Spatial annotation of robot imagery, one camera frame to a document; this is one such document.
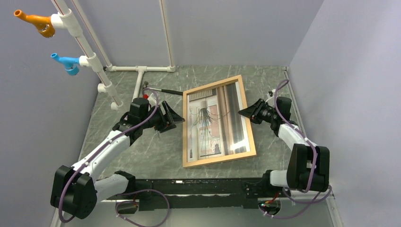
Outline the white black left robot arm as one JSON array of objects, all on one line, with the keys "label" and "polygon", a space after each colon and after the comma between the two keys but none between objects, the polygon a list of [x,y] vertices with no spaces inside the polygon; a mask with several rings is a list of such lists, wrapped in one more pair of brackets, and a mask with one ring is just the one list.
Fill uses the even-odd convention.
[{"label": "white black left robot arm", "polygon": [[84,219],[98,202],[115,195],[131,198],[136,190],[135,176],[116,171],[99,180],[100,174],[140,138],[145,129],[159,133],[176,128],[185,119],[166,101],[151,106],[146,98],[135,98],[130,109],[92,152],[71,166],[60,166],[54,175],[50,204],[59,210],[59,218],[66,223],[63,213]]}]

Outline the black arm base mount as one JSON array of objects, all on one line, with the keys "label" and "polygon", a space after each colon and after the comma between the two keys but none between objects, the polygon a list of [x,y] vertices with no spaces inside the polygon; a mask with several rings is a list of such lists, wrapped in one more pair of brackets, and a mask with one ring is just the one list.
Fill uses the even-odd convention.
[{"label": "black arm base mount", "polygon": [[134,201],[140,211],[159,209],[257,209],[266,201],[283,197],[282,189],[268,178],[137,179],[135,187],[109,200]]}]

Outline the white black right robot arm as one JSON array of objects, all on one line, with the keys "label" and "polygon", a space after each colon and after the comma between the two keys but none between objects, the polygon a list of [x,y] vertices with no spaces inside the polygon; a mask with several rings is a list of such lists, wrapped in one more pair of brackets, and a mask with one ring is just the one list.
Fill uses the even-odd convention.
[{"label": "white black right robot arm", "polygon": [[267,122],[274,134],[291,149],[286,170],[267,170],[261,182],[261,192],[274,195],[279,187],[299,191],[325,192],[329,188],[330,151],[305,138],[296,123],[290,120],[292,101],[278,97],[271,106],[263,99],[238,113],[252,123]]}]

